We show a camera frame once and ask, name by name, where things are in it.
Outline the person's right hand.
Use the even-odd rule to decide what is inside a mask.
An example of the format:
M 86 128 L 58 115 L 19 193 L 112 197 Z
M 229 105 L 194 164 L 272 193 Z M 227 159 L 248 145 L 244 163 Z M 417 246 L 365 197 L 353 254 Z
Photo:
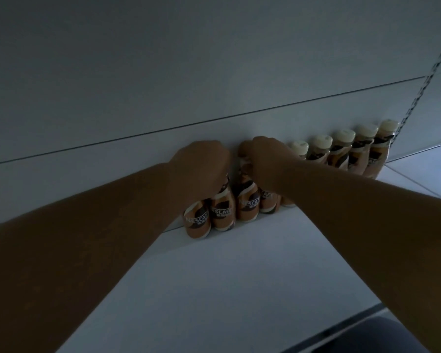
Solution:
M 283 142 L 265 136 L 256 136 L 257 170 L 247 173 L 261 189 L 285 195 L 290 168 L 300 161 L 296 154 Z

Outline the person's left hand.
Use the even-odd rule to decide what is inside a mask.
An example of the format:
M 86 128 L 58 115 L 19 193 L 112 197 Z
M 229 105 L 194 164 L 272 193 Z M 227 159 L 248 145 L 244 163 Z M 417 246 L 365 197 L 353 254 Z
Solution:
M 219 141 L 196 141 L 178 150 L 167 162 L 169 188 L 182 207 L 210 198 L 212 165 L 221 151 L 229 149 Z

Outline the brown coffee drink bottle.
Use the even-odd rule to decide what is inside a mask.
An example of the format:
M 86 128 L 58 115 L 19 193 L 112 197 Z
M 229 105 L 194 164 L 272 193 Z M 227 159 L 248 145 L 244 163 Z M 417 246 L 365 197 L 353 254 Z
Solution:
M 235 226 L 235 197 L 230 187 L 229 175 L 226 175 L 219 192 L 210 198 L 210 218 L 217 231 L 229 231 Z
M 239 178 L 235 187 L 236 218 L 245 223 L 254 221 L 259 214 L 259 188 L 245 172 L 250 164 L 249 159 L 240 158 Z

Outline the person's left forearm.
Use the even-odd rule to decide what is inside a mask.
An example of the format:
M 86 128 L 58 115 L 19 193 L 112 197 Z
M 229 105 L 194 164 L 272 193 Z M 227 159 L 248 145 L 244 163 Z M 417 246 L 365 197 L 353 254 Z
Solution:
M 0 353 L 55 353 L 181 212 L 173 161 L 0 224 Z

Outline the person's right forearm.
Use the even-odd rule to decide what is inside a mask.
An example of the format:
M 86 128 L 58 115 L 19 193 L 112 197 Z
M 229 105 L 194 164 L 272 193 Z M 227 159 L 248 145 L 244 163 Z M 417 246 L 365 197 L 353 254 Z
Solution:
M 441 353 L 441 199 L 286 160 L 294 199 L 359 277 L 431 353 Z

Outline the white shelf board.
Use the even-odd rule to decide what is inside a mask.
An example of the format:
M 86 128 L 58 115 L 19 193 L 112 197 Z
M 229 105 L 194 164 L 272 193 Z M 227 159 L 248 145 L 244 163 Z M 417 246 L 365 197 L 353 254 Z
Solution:
M 166 231 L 57 353 L 310 351 L 384 305 L 296 207 Z

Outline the row of brown coffee bottles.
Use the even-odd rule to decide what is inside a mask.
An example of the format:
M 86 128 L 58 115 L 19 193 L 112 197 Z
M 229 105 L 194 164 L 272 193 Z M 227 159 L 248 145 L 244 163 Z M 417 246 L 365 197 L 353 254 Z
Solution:
M 285 195 L 259 188 L 259 213 L 276 213 L 281 205 L 298 207 L 327 237 L 339 233 L 348 237 L 373 235 L 378 214 L 389 195 L 377 177 L 388 155 L 398 122 L 385 120 L 376 125 L 337 131 L 333 137 L 316 136 L 311 144 L 292 142 L 288 146 L 300 160 L 290 168 Z

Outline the slotted metal shelf rail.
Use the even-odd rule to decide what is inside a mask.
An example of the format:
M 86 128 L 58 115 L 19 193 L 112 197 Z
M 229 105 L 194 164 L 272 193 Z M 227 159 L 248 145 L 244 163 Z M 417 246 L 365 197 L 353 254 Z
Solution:
M 429 72 L 429 74 L 425 77 L 424 82 L 422 84 L 422 86 L 420 87 L 420 89 L 417 92 L 416 97 L 414 98 L 414 100 L 411 103 L 411 106 L 408 108 L 408 110 L 406 111 L 405 116 L 403 117 L 402 121 L 400 122 L 399 127 L 397 128 L 397 130 L 395 131 L 394 137 L 392 138 L 391 142 L 390 142 L 390 147 L 392 147 L 392 145 L 394 144 L 395 140 L 398 138 L 398 136 L 401 133 L 401 130 L 403 129 L 403 127 L 405 126 L 405 124 L 407 123 L 408 119 L 410 118 L 410 116 L 412 115 L 412 112 L 415 110 L 415 108 L 417 107 L 419 101 L 421 100 L 421 98 L 423 97 L 426 89 L 429 87 L 429 85 L 431 84 L 431 81 L 433 79 L 433 77 L 435 76 L 437 70 L 440 68 L 441 66 L 441 52 L 439 53 L 439 56 L 436 60 L 436 62 L 433 64 L 433 66 L 431 67 L 431 70 Z

